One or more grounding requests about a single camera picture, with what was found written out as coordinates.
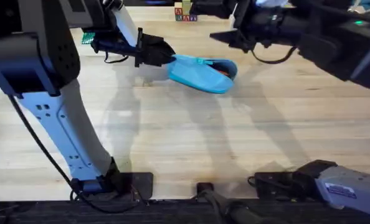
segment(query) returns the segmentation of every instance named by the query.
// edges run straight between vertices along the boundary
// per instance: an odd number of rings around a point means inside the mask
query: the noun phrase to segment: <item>wire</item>
[[[322,4],[319,4],[317,1],[309,0],[309,3],[311,4],[311,6],[315,7],[316,9],[320,9],[320,10],[328,12],[328,13],[336,14],[336,15],[339,15],[339,16],[345,16],[345,17],[348,17],[350,19],[359,19],[359,20],[362,20],[362,21],[370,22],[370,16],[367,16],[367,15],[364,15],[364,14],[357,14],[357,13],[352,13],[352,12],[336,9],[336,8],[333,8],[333,7],[329,7],[329,6],[324,6]]]
[[[110,61],[110,62],[108,62],[107,60],[108,60],[108,57],[109,57],[109,53],[106,51],[105,52],[105,60],[104,60],[104,62],[105,63],[120,63],[120,62],[124,62],[125,60],[127,60],[128,59],[128,56],[126,56],[126,57],[123,57],[122,59],[120,59],[120,60],[113,60],[113,61]]]
[[[223,224],[223,222],[222,222],[222,215],[221,215],[220,206],[218,204],[218,201],[214,197],[212,197],[213,201],[210,200],[209,198],[206,197],[207,194],[208,194],[208,192],[205,191],[205,190],[203,190],[202,192],[198,193],[192,199],[196,199],[197,200],[200,197],[204,197],[207,200],[207,202],[209,202],[212,205],[212,208],[213,208],[214,214],[216,215],[216,218],[217,218],[218,223],[219,224]]]
[[[61,176],[63,177],[63,179],[66,181],[66,183],[70,186],[70,188],[73,190],[74,193],[77,194],[77,197],[82,201],[84,202],[85,204],[87,204],[88,206],[90,206],[91,208],[93,208],[94,210],[98,211],[98,212],[102,212],[102,213],[107,213],[107,214],[117,214],[117,213],[123,213],[123,212],[127,212],[135,207],[137,207],[140,203],[136,203],[134,205],[130,205],[129,207],[127,208],[123,208],[121,210],[115,210],[115,211],[110,211],[110,210],[104,210],[96,205],[94,205],[93,203],[91,203],[90,201],[88,201],[81,192],[79,191],[76,191],[75,189],[73,189],[73,187],[71,186],[70,184],[70,179],[69,177],[67,177],[66,173],[62,170],[62,168],[60,168],[60,166],[58,165],[58,163],[56,163],[55,159],[49,154],[48,150],[45,148],[45,146],[43,145],[43,143],[41,142],[41,140],[38,138],[37,134],[34,132],[33,128],[31,127],[30,123],[28,122],[28,120],[26,119],[26,117],[24,116],[23,114],[23,111],[20,109],[19,105],[17,104],[15,98],[12,96],[12,95],[8,95],[8,98],[9,100],[11,101],[13,107],[15,108],[16,110],[16,113],[19,115],[20,119],[22,120],[22,122],[24,123],[24,126],[27,128],[27,130],[30,132],[31,136],[33,137],[33,139],[36,141],[37,145],[40,147],[41,151],[45,154],[45,156],[48,158],[48,160],[52,163],[52,165],[58,170],[58,172],[61,174]]]
[[[252,54],[253,56],[255,57],[255,59],[257,59],[259,62],[262,62],[262,63],[267,63],[267,64],[270,64],[270,65],[276,65],[276,64],[279,64],[279,63],[282,63],[282,62],[286,62],[293,54],[293,52],[297,49],[297,47],[293,46],[291,47],[291,49],[287,52],[286,56],[282,59],[279,59],[279,60],[274,60],[274,61],[268,61],[268,60],[262,60],[262,59],[259,59],[256,54],[254,53],[254,50],[252,50]]]

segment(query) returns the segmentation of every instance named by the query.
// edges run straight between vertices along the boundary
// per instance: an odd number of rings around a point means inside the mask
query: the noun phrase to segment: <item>gray robot arm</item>
[[[330,167],[320,173],[315,183],[325,202],[370,214],[370,174]]]
[[[334,208],[350,207],[370,214],[370,174],[313,161],[295,172],[257,172],[249,183],[259,198],[317,200]]]
[[[146,34],[138,32],[121,1],[107,4],[108,8],[100,0],[0,1],[0,88],[43,125],[70,168],[76,193],[124,190],[115,161],[83,106],[77,81],[80,59],[69,31],[69,25],[111,31],[118,35],[112,40],[123,40],[125,46],[119,47],[142,53],[144,49],[135,46]],[[151,175],[145,198],[151,197]]]

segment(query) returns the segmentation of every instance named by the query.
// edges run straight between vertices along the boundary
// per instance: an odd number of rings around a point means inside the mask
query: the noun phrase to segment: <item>toy block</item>
[[[189,15],[183,15],[183,21],[190,21]]]
[[[190,20],[191,22],[196,22],[196,21],[197,21],[197,15],[190,15],[190,16],[189,16],[189,20]]]
[[[174,8],[174,13],[176,16],[182,15],[183,14],[183,9],[182,8]]]
[[[183,16],[182,15],[175,15],[175,20],[176,21],[182,21],[183,20]]]
[[[191,10],[191,1],[183,0],[183,15],[189,15],[190,10]]]

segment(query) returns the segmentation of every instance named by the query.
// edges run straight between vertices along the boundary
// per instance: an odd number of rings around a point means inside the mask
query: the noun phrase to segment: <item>light wood surface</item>
[[[173,8],[129,8],[136,25],[179,54],[232,59],[235,86],[212,95],[167,79],[165,68],[108,65],[80,45],[79,81],[88,115],[122,171],[154,174],[154,198],[189,198],[197,182],[227,196],[253,197],[256,171],[294,169],[327,159],[370,172],[370,90],[343,83],[295,54],[280,65],[209,38],[228,21],[175,22]],[[278,59],[287,47],[257,53]],[[40,124],[26,115],[58,163],[66,164]],[[0,200],[66,200],[69,188],[39,150],[0,90]]]

